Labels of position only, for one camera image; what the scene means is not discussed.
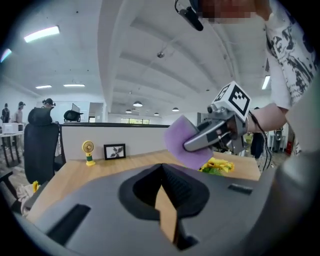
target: purple sponge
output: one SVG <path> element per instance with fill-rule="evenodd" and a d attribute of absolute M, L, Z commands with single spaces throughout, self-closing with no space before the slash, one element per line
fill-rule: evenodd
<path fill-rule="evenodd" d="M 210 158 L 213 152 L 206 147 L 194 152 L 188 152 L 184 143 L 197 134 L 197 128 L 184 116 L 180 116 L 164 133 L 164 143 L 168 151 L 187 168 L 198 170 Z"/>

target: graphic print shirt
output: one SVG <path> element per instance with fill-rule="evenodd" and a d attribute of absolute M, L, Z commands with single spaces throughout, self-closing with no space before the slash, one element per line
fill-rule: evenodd
<path fill-rule="evenodd" d="M 318 58 L 297 21 L 277 0 L 269 2 L 272 14 L 265 25 L 271 97 L 278 107 L 289 110 L 312 82 L 318 71 Z M 294 154 L 300 152 L 295 140 Z"/>

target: yellow desk fan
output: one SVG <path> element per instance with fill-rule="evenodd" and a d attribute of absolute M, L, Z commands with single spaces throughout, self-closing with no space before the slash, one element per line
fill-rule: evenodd
<path fill-rule="evenodd" d="M 96 164 L 96 162 L 92 159 L 92 151 L 94 151 L 94 149 L 95 145 L 90 140 L 86 140 L 82 144 L 82 150 L 85 152 L 87 166 L 94 166 Z"/>

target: picture frame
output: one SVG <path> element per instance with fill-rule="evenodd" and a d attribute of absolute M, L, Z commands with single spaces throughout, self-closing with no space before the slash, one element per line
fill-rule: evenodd
<path fill-rule="evenodd" d="M 103 149 L 105 160 L 126 158 L 126 144 L 106 144 Z"/>

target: red object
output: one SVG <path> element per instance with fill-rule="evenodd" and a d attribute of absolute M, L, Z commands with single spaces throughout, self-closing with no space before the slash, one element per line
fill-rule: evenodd
<path fill-rule="evenodd" d="M 291 141 L 288 141 L 287 145 L 286 145 L 286 149 L 285 152 L 290 156 L 292 153 L 292 147 L 293 147 L 293 143 Z"/>

